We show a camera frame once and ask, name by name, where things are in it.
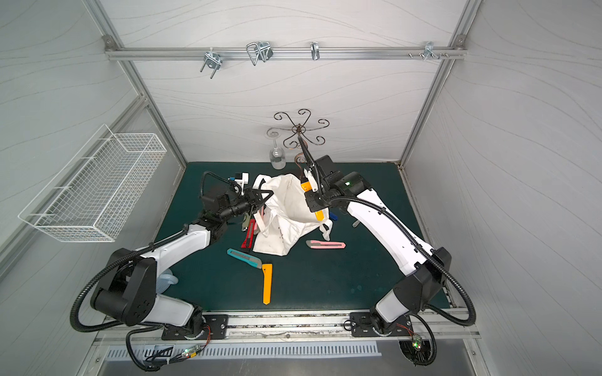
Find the yellow utility knife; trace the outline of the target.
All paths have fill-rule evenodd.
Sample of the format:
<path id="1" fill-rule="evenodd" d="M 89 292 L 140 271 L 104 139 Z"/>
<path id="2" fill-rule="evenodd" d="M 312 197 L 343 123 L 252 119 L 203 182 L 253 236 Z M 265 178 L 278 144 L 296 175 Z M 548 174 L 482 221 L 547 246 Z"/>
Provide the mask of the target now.
<path id="1" fill-rule="evenodd" d="M 301 178 L 301 188 L 304 191 L 304 197 L 310 212 L 314 213 L 318 222 L 326 221 L 328 213 L 325 211 L 323 205 L 320 202 L 318 195 L 318 189 L 314 188 L 313 176 L 308 170 L 304 170 L 303 177 Z"/>

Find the white cloth tote pouch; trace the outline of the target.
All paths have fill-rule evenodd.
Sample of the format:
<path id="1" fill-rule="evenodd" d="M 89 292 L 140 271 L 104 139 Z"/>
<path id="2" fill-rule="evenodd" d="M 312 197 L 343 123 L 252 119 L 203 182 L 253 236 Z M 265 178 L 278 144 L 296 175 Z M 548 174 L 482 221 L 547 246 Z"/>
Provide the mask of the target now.
<path id="1" fill-rule="evenodd" d="M 259 227 L 252 249 L 255 253 L 286 256 L 301 237 L 316 229 L 322 232 L 324 240 L 330 240 L 333 223 L 329 210 L 310 211 L 296 176 L 258 175 L 252 187 L 273 192 L 263 211 L 255 214 Z"/>

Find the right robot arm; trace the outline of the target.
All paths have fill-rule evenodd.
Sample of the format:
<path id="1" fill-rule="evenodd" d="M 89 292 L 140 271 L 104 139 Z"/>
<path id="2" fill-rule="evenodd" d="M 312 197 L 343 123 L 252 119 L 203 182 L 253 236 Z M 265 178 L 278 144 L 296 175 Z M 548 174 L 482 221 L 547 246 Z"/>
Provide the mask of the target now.
<path id="1" fill-rule="evenodd" d="M 377 335 L 389 335 L 398 319 L 417 315 L 424 309 L 462 327 L 476 323 L 476 308 L 465 288 L 450 273 L 452 257 L 445 248 L 435 249 L 409 230 L 359 173 L 343 174 L 329 156 L 314 159 L 306 152 L 304 158 L 307 170 L 302 187 L 310 211 L 340 208 L 353 216 L 384 246 L 404 275 L 370 310 L 369 319 Z M 432 297 L 445 282 L 464 301 L 466 319 L 431 305 Z"/>

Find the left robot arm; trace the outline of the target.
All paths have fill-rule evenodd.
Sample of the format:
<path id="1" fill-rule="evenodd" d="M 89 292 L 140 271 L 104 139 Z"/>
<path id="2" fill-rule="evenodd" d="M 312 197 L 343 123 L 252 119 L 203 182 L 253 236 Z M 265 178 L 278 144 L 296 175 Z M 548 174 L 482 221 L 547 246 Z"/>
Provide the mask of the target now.
<path id="1" fill-rule="evenodd" d="M 209 209 L 178 233 L 130 251 L 121 248 L 76 297 L 70 311 L 77 332 L 100 332 L 119 325 L 175 327 L 187 338 L 205 329 L 202 308 L 157 292 L 159 277 L 189 255 L 216 243 L 234 217 L 253 214 L 273 196 L 271 190 L 247 187 L 235 198 L 208 197 Z"/>

